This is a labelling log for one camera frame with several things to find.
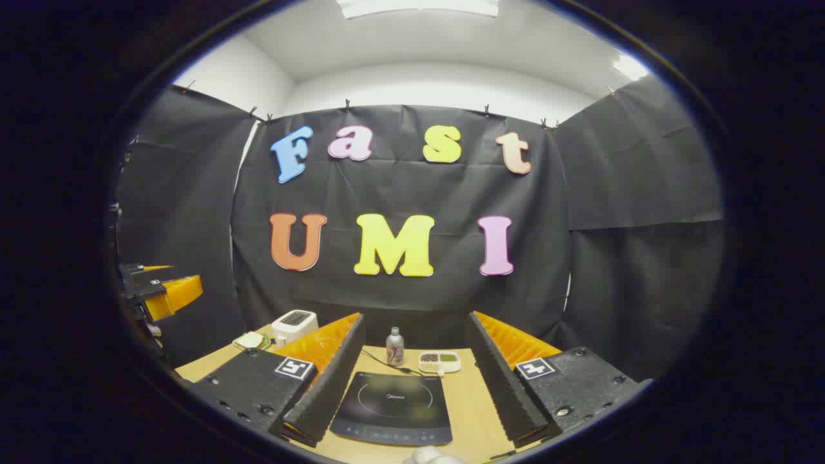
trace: blue letter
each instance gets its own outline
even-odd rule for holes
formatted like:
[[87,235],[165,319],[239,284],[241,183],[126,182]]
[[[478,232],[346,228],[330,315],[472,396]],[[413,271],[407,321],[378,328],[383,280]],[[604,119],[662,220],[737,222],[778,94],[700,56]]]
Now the blue letter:
[[299,163],[295,157],[297,156],[301,159],[307,158],[307,143],[304,139],[308,139],[309,137],[312,137],[312,128],[305,125],[283,139],[278,140],[269,148],[270,151],[275,152],[275,157],[278,159],[278,167],[280,168],[278,183],[287,182],[306,169],[306,166]]

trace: wooden table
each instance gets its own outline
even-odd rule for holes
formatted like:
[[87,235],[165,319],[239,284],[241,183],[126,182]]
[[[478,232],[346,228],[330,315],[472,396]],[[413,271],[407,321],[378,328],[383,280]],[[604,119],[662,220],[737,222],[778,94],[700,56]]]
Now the wooden table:
[[[271,326],[267,325],[258,330],[259,333],[272,337]],[[274,347],[267,351],[274,352]],[[378,359],[386,354],[384,347],[364,346],[364,351]],[[418,354],[423,350],[405,349],[404,367],[418,369]],[[447,412],[450,415],[450,426],[453,441],[438,448],[446,454],[456,456],[468,464],[487,462],[490,457],[513,449],[513,443],[507,440],[502,423],[493,406],[493,399],[481,377],[479,368],[475,366],[475,357],[469,348],[451,349],[461,357],[461,370],[445,374],[441,382],[444,387],[444,397],[447,403]],[[240,349],[229,345],[210,353],[201,359],[181,366],[177,373],[188,381],[199,381],[206,374],[237,356]],[[373,372],[377,374],[400,374],[400,372],[386,367],[369,356],[361,354],[355,368],[350,373],[350,382],[355,372]],[[344,438],[327,430],[323,440],[315,448],[302,443],[290,441],[295,446],[316,452],[317,454],[343,462],[357,462],[358,464],[401,464],[412,456],[415,447],[400,447],[365,443]],[[521,447],[518,451],[533,447],[538,442]]]

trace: ceiling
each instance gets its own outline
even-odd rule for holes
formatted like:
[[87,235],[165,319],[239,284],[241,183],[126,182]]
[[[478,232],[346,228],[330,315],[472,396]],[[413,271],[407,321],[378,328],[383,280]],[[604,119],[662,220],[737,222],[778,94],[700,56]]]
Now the ceiling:
[[436,61],[529,74],[594,98],[630,82],[620,53],[543,2],[501,0],[497,18],[450,11],[347,20],[335,0],[305,0],[245,32],[297,83],[378,64]]

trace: power cord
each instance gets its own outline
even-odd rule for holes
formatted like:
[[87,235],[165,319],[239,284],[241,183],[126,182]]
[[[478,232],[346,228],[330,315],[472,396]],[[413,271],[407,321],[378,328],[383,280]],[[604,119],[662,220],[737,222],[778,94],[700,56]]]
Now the power cord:
[[405,373],[405,374],[413,374],[413,373],[414,373],[414,374],[418,374],[419,376],[424,377],[424,374],[420,373],[419,371],[414,371],[413,369],[410,369],[409,367],[396,367],[396,366],[392,366],[392,365],[390,365],[390,364],[387,364],[387,363],[386,363],[386,362],[384,362],[384,361],[381,361],[381,360],[380,360],[380,359],[378,359],[377,357],[375,357],[375,356],[373,356],[373,355],[369,354],[368,352],[366,352],[366,351],[364,351],[364,350],[361,350],[361,353],[363,353],[363,354],[365,354],[365,355],[367,355],[367,356],[369,356],[369,357],[373,358],[374,360],[376,360],[376,361],[380,362],[381,364],[384,364],[386,367],[392,367],[393,369],[396,369],[396,370],[398,370],[398,371],[401,371],[401,372],[403,372],[403,373]]

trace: silver bottle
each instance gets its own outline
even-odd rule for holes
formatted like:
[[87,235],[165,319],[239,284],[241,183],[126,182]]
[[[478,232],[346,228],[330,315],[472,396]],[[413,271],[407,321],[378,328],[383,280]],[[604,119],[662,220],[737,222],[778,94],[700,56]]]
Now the silver bottle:
[[404,364],[404,338],[398,333],[398,327],[393,327],[387,336],[387,364],[396,367]]

